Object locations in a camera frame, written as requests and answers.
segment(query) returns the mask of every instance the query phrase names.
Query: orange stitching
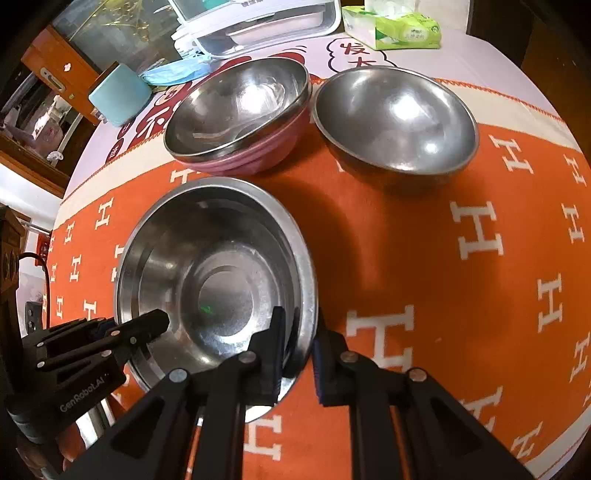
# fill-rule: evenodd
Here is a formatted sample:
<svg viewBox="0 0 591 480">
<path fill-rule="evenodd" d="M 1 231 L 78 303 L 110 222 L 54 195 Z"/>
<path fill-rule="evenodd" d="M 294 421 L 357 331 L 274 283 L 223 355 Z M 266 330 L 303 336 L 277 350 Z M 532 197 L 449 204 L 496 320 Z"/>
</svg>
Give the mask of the orange stitching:
<svg viewBox="0 0 591 480">
<path fill-rule="evenodd" d="M 438 79 L 438 78 L 436 78 L 435 80 L 437 80 L 440 83 L 448 83 L 450 85 L 457 85 L 457 86 L 461 86 L 461 87 L 474 88 L 476 90 L 481 90 L 483 92 L 494 93 L 496 95 L 500 95 L 502 97 L 508 98 L 510 100 L 514 100 L 514 101 L 519 102 L 525 106 L 528 106 L 529 108 L 535 110 L 536 112 L 543 113 L 544 115 L 547 115 L 550 118 L 553 118 L 554 120 L 558 120 L 560 123 L 566 125 L 565 121 L 562 120 L 559 116 L 553 115 L 552 113 L 549 113 L 546 110 L 543 110 L 538 106 L 532 105 L 531 103 L 528 103 L 528 102 L 524 102 L 523 100 L 520 100 L 517 97 L 513 97 L 511 95 L 507 95 L 506 93 L 497 92 L 496 90 L 493 90 L 488 87 L 480 87 L 478 85 L 472 85 L 471 83 L 461 82 L 459 80 L 447 80 L 447 79 Z"/>
<path fill-rule="evenodd" d="M 87 181 L 89 181 L 92 177 L 94 177 L 98 172 L 100 172 L 103 168 L 111 165 L 115 160 L 120 159 L 121 157 L 123 157 L 124 155 L 126 155 L 127 153 L 131 152 L 132 150 L 135 150 L 136 148 L 138 148 L 140 145 L 143 145 L 145 143 L 147 143 L 149 140 L 152 140 L 153 138 L 156 138 L 159 135 L 162 135 L 164 133 L 164 130 L 161 130 L 160 132 L 155 133 L 154 135 L 149 136 L 148 138 L 143 139 L 141 142 L 135 144 L 133 147 L 128 148 L 127 150 L 125 150 L 122 154 L 117 155 L 113 160 L 111 160 L 108 163 L 105 163 L 101 168 L 99 168 L 96 172 L 94 172 L 90 177 L 88 177 L 85 181 L 83 181 L 82 183 L 80 183 L 80 185 L 78 185 L 74 190 L 72 190 L 72 192 L 61 201 L 60 205 L 63 205 L 63 203 L 69 199 L 72 195 L 75 194 L 75 192 L 82 187 Z"/>
</svg>

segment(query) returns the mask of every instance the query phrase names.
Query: stacked bowls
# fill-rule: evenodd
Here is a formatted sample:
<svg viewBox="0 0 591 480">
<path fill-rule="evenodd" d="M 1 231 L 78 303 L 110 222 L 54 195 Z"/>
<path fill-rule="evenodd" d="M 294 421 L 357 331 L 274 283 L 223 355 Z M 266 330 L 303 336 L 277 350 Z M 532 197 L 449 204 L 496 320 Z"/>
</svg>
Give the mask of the stacked bowls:
<svg viewBox="0 0 591 480">
<path fill-rule="evenodd" d="M 179 105 L 164 145 L 186 167 L 218 176 L 277 165 L 310 122 L 310 75 L 301 63 L 271 57 L 224 70 Z"/>
</svg>

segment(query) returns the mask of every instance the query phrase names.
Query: screw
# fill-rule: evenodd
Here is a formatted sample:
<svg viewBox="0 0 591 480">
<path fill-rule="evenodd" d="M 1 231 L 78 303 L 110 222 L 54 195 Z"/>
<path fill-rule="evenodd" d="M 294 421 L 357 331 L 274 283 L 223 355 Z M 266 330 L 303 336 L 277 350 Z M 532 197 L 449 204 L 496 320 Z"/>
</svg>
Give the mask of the screw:
<svg viewBox="0 0 591 480">
<path fill-rule="evenodd" d="M 256 360 L 256 353 L 247 350 L 246 352 L 242 352 L 240 355 L 238 355 L 238 360 L 243 364 L 251 364 L 254 362 L 254 360 Z"/>
<path fill-rule="evenodd" d="M 350 352 L 347 350 L 346 352 L 340 354 L 340 359 L 346 364 L 354 364 L 357 360 L 359 360 L 359 355 L 356 352 Z"/>
<path fill-rule="evenodd" d="M 408 372 L 408 377 L 413 382 L 424 382 L 427 379 L 427 372 L 421 368 L 413 368 Z"/>
<path fill-rule="evenodd" d="M 168 378 L 171 382 L 181 383 L 187 378 L 187 371 L 182 368 L 175 368 L 168 374 Z"/>
</svg>

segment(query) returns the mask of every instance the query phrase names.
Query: plastic storage box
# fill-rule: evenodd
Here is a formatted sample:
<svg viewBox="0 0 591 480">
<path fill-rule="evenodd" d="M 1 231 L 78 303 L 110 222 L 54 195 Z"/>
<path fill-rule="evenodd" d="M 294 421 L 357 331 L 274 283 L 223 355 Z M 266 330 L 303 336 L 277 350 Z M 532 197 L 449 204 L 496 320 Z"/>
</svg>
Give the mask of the plastic storage box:
<svg viewBox="0 0 591 480">
<path fill-rule="evenodd" d="M 218 59 L 328 35 L 340 24 L 339 0 L 221 1 L 169 0 L 183 30 L 202 52 Z"/>
</svg>

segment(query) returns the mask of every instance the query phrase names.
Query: bowl rim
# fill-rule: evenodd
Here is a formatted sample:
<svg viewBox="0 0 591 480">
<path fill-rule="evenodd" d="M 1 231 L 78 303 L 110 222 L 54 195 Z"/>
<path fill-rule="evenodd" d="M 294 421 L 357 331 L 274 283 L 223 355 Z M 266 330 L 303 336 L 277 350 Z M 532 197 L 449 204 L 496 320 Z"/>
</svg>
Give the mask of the bowl rim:
<svg viewBox="0 0 591 480">
<path fill-rule="evenodd" d="M 296 220 L 292 217 L 289 211 L 279 202 L 273 195 L 266 190 L 245 180 L 235 179 L 232 177 L 202 177 L 197 180 L 189 181 L 170 190 L 168 193 L 160 197 L 142 216 L 142 218 L 135 225 L 129 238 L 125 243 L 123 253 L 119 258 L 117 265 L 116 284 L 113 289 L 113 317 L 117 325 L 121 325 L 121 313 L 119 308 L 119 291 L 121 285 L 121 271 L 125 259 L 129 254 L 131 245 L 142 227 L 148 222 L 152 215 L 163 205 L 173 200 L 174 198 L 187 193 L 192 190 L 208 189 L 208 188 L 222 188 L 233 190 L 240 194 L 248 196 L 251 200 L 260 205 L 267 211 L 273 220 L 277 223 L 290 246 L 293 254 L 296 271 L 300 280 L 300 323 L 298 325 L 297 340 L 291 355 L 288 357 L 288 362 L 291 370 L 297 371 L 293 377 L 282 377 L 281 389 L 278 403 L 287 395 L 292 386 L 296 383 L 304 370 L 314 337 L 316 336 L 316 327 L 318 322 L 318 288 L 316 281 L 316 273 L 314 271 L 314 263 L 311 253 L 306 245 L 304 236 L 302 235 Z M 138 385 L 144 391 L 148 391 L 150 386 L 144 381 L 142 375 L 137 371 L 135 363 L 142 360 L 142 353 L 138 351 L 129 360 L 129 369 L 132 372 Z M 273 407 L 266 406 L 249 406 L 246 410 L 246 421 L 253 421 L 261 417 Z"/>
<path fill-rule="evenodd" d="M 230 153 L 227 157 L 220 158 L 219 160 L 212 160 L 210 162 L 199 163 L 198 166 L 195 163 L 186 162 L 184 160 L 177 159 L 177 161 L 181 165 L 183 165 L 187 168 L 192 168 L 192 169 L 199 168 L 199 171 L 202 173 L 209 173 L 212 175 L 218 174 L 218 172 L 224 170 L 224 167 L 225 167 L 225 170 L 228 170 L 227 163 L 232 162 L 232 161 L 236 162 L 236 156 L 240 153 L 244 153 L 247 151 L 263 151 L 263 152 L 269 153 L 270 151 L 275 150 L 275 148 L 278 146 L 278 144 L 275 145 L 276 144 L 275 140 L 277 140 L 277 138 L 280 138 L 281 136 L 285 135 L 285 132 L 288 131 L 289 128 L 293 128 L 293 125 L 298 120 L 300 120 L 302 116 L 307 116 L 308 123 L 310 122 L 309 102 L 305 103 L 304 106 L 301 108 L 301 110 L 296 112 L 294 114 L 294 116 L 292 118 L 290 118 L 290 120 L 285 125 L 282 125 L 277 130 L 275 130 L 273 133 L 270 133 L 265 138 L 260 139 L 259 141 L 253 143 L 249 147 L 244 148 L 243 150 L 236 151 L 234 153 Z M 234 169 L 234 168 L 244 167 L 250 163 L 253 163 L 253 162 L 256 162 L 259 160 L 260 160 L 260 157 L 252 158 L 252 159 L 246 160 L 246 161 L 239 160 L 236 164 L 232 164 L 229 168 Z"/>
<path fill-rule="evenodd" d="M 199 89 L 202 88 L 203 85 L 205 85 L 207 82 L 211 82 L 213 79 L 219 80 L 219 76 L 225 74 L 226 72 L 229 72 L 233 69 L 237 69 L 239 67 L 245 68 L 245 66 L 247 66 L 248 64 L 251 64 L 254 62 L 262 62 L 262 61 L 279 61 L 279 62 L 290 61 L 290 62 L 294 62 L 299 67 L 301 67 L 303 72 L 306 74 L 306 81 L 304 82 L 304 86 L 303 86 L 301 92 L 297 95 L 297 97 L 287 107 L 285 107 L 280 113 L 278 113 L 277 116 L 267 120 L 262 125 L 259 125 L 258 127 L 256 127 L 254 130 L 249 131 L 249 132 L 241 135 L 240 137 L 235 138 L 234 140 L 232 140 L 230 142 L 224 143 L 222 145 L 218 145 L 217 147 L 210 148 L 209 150 L 206 150 L 206 151 L 189 153 L 189 154 L 178 153 L 178 152 L 175 152 L 172 148 L 170 148 L 168 146 L 168 142 L 167 142 L 168 127 L 171 125 L 172 120 L 173 120 L 174 116 L 176 115 L 177 111 L 183 106 L 183 103 L 188 102 L 190 97 L 192 95 L 194 95 L 195 92 L 198 92 Z M 236 150 L 241 150 L 245 147 L 249 147 L 252 143 L 255 143 L 258 140 L 260 140 L 259 137 L 261 137 L 261 136 L 264 137 L 263 131 L 266 130 L 267 128 L 271 127 L 273 124 L 280 125 L 280 124 L 284 123 L 285 121 L 289 120 L 289 118 L 291 118 L 291 114 L 295 110 L 297 110 L 299 107 L 301 107 L 301 105 L 303 104 L 302 102 L 305 103 L 304 98 L 306 96 L 311 95 L 311 88 L 312 88 L 312 82 L 310 79 L 310 72 L 308 71 L 306 66 L 304 64 L 300 63 L 299 61 L 294 60 L 294 59 L 290 59 L 288 57 L 264 57 L 261 59 L 251 59 L 248 61 L 244 61 L 242 63 L 238 63 L 236 65 L 232 65 L 230 68 L 227 68 L 225 70 L 221 70 L 220 72 L 214 73 L 208 79 L 202 81 L 201 83 L 198 83 L 197 86 L 194 88 L 194 90 L 192 90 L 181 101 L 181 104 L 179 104 L 178 108 L 173 112 L 172 116 L 170 117 L 170 120 L 168 121 L 168 123 L 166 125 L 166 128 L 164 129 L 164 146 L 165 146 L 166 150 L 168 151 L 168 153 L 170 153 L 173 157 L 175 157 L 175 158 L 183 157 L 183 158 L 187 158 L 187 159 L 190 158 L 191 163 L 220 160 L 225 155 L 232 154 Z M 239 148 L 231 149 L 230 147 L 235 144 L 241 144 L 241 145 L 239 146 Z"/>
<path fill-rule="evenodd" d="M 369 160 L 367 158 L 363 158 L 361 156 L 359 156 L 357 153 L 354 153 L 352 150 L 348 149 L 347 147 L 345 147 L 342 143 L 340 143 L 337 139 L 335 139 L 330 133 L 328 133 L 328 131 L 326 130 L 326 128 L 322 125 L 322 121 L 319 118 L 318 115 L 318 111 L 317 111 L 317 103 L 318 103 L 318 98 L 320 97 L 323 89 L 329 85 L 332 81 L 347 75 L 347 74 L 351 74 L 352 72 L 357 72 L 359 70 L 395 70 L 398 72 L 402 72 L 402 73 L 408 73 L 410 75 L 414 75 L 417 77 L 420 77 L 426 81 L 428 81 L 429 83 L 436 85 L 437 87 L 441 88 L 443 91 L 445 91 L 446 93 L 452 95 L 462 106 L 462 108 L 464 109 L 464 111 L 468 114 L 468 117 L 470 118 L 470 121 L 472 123 L 473 129 L 474 129 L 474 147 L 472 148 L 472 151 L 470 152 L 470 154 L 464 159 L 464 161 L 462 161 L 461 163 L 459 163 L 458 165 L 455 165 L 453 168 L 442 168 L 440 170 L 434 171 L 434 172 L 420 172 L 420 171 L 408 171 L 408 170 L 403 170 L 401 168 L 396 168 L 396 167 L 390 167 L 390 166 L 386 166 L 380 163 L 376 163 L 372 160 Z M 474 115 L 472 114 L 472 112 L 470 111 L 470 109 L 467 107 L 467 105 L 464 103 L 464 101 L 451 89 L 447 88 L 445 85 L 442 85 L 441 83 L 439 83 L 438 81 L 434 80 L 431 77 L 428 77 L 426 75 L 423 75 L 419 72 L 415 72 L 414 70 L 408 70 L 408 69 L 403 69 L 400 67 L 392 67 L 389 65 L 370 65 L 370 66 L 366 66 L 366 67 L 357 67 L 357 68 L 351 68 L 348 70 L 344 70 L 342 72 L 337 73 L 336 75 L 333 75 L 332 77 L 330 77 L 329 79 L 325 80 L 324 83 L 320 86 L 320 88 L 318 89 L 318 91 L 316 92 L 316 95 L 314 96 L 313 99 L 313 105 L 312 105 L 312 118 L 314 119 L 314 123 L 316 124 L 316 127 L 318 127 L 318 130 L 320 130 L 320 132 L 322 133 L 322 135 L 324 135 L 324 137 L 329 140 L 333 145 L 335 145 L 337 148 L 340 148 L 342 151 L 344 151 L 346 154 L 350 155 L 351 157 L 373 165 L 374 167 L 378 167 L 378 168 L 383 168 L 384 170 L 389 170 L 389 171 L 394 171 L 397 173 L 404 173 L 406 175 L 413 175 L 413 176 L 422 176 L 422 177 L 428 177 L 428 176 L 433 176 L 433 175 L 442 175 L 442 174 L 449 174 L 449 173 L 453 173 L 455 171 L 459 171 L 461 169 L 463 169 L 469 162 L 470 160 L 472 160 L 472 158 L 474 158 L 474 155 L 476 155 L 476 152 L 478 151 L 478 148 L 480 146 L 480 135 L 478 132 L 478 123 L 476 122 L 476 119 L 474 118 Z"/>
</svg>

